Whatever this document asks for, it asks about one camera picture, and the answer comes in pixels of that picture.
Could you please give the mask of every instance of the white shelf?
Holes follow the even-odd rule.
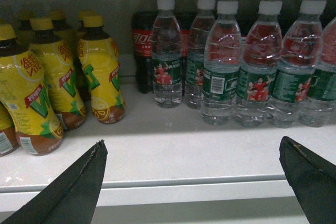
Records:
[[[89,113],[55,152],[34,157],[19,148],[1,158],[0,212],[19,209],[100,139],[109,154],[97,206],[293,196],[279,162],[284,135],[336,163],[336,120],[318,129],[214,127],[184,103],[162,109],[135,84],[121,88],[127,110],[119,123]]]

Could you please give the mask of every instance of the yellow label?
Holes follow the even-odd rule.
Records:
[[[31,51],[0,57],[0,100],[11,114],[16,131],[60,138],[62,128],[43,78],[42,64]]]
[[[30,44],[42,62],[45,84],[55,111],[84,116],[84,103],[76,88],[76,74],[70,48],[61,40],[50,44]]]

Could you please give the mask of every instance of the plastic bottle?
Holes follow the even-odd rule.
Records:
[[[310,127],[327,124],[336,101],[336,18],[323,31],[322,55],[312,76],[299,121]]]
[[[17,29],[16,36],[18,42],[24,47],[28,48],[33,40],[34,31],[30,25],[29,19],[34,18],[35,14],[32,10],[20,10],[17,13],[17,19],[20,21],[20,26]]]
[[[101,15],[83,17],[87,32],[78,44],[78,57],[91,90],[91,109],[98,122],[119,122],[125,112],[125,101],[119,84],[119,50],[104,32]]]
[[[210,29],[215,22],[213,15],[215,2],[216,0],[198,0],[199,11],[189,33],[184,99],[187,106],[192,109],[201,108],[204,49]]]
[[[233,113],[246,127],[256,127],[266,117],[282,46],[277,20],[281,5],[281,1],[261,1],[259,18],[246,37]]]
[[[144,94],[153,91],[151,37],[157,11],[156,0],[140,0],[131,20],[135,80]]]
[[[162,108],[176,107],[182,99],[182,39],[174,4],[174,0],[157,0],[159,14],[152,30],[154,98]]]
[[[32,155],[45,155],[61,145],[63,129],[50,105],[41,62],[15,38],[11,25],[0,25],[0,100],[19,144]]]
[[[54,34],[50,18],[32,18],[30,22],[35,37],[29,48],[45,70],[51,106],[64,130],[76,129],[86,119],[86,108],[76,88],[72,52],[67,43]]]
[[[238,1],[218,2],[218,19],[206,41],[201,112],[211,125],[225,124],[231,118],[242,43],[237,9]]]
[[[323,0],[303,0],[299,18],[283,38],[267,110],[267,119],[277,127],[291,127],[299,118],[302,101],[321,54],[322,27],[319,18],[325,5]]]

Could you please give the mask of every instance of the bottle label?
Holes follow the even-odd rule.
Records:
[[[276,72],[270,74],[251,73],[240,68],[237,96],[248,101],[264,102],[272,93]]]
[[[320,101],[335,101],[336,73],[316,69],[311,79],[308,97]]]
[[[152,31],[133,29],[134,53],[143,57],[152,57]]]
[[[161,61],[153,59],[153,80],[161,85],[175,85],[181,82],[181,58]]]
[[[283,102],[302,102],[308,93],[311,74],[277,71],[272,96]]]
[[[231,73],[216,73],[204,69],[202,93],[216,101],[230,100],[235,96],[239,71]]]
[[[187,73],[185,81],[190,85],[203,85],[204,67],[202,61],[187,59]]]
[[[0,58],[0,100],[11,114],[16,131],[61,138],[63,129],[43,80],[42,64],[31,51]]]

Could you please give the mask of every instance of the clear water bottle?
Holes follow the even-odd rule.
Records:
[[[246,127],[260,125],[266,116],[282,46],[277,20],[281,5],[281,1],[261,1],[259,18],[246,37],[233,112]]]
[[[204,48],[210,29],[215,22],[213,15],[215,0],[198,0],[197,8],[199,11],[189,33],[184,97],[189,108],[199,110],[204,74]]]
[[[157,0],[159,14],[152,30],[153,91],[162,108],[176,107],[182,99],[182,40],[174,4],[174,0]]]
[[[323,31],[323,50],[299,121],[310,127],[327,124],[336,101],[336,18]]]
[[[291,127],[299,118],[302,101],[322,49],[320,15],[326,2],[303,0],[300,16],[283,38],[280,63],[269,99],[267,119],[281,128]]]
[[[218,2],[218,19],[206,41],[201,112],[211,125],[223,125],[231,118],[242,43],[237,9],[238,1]]]

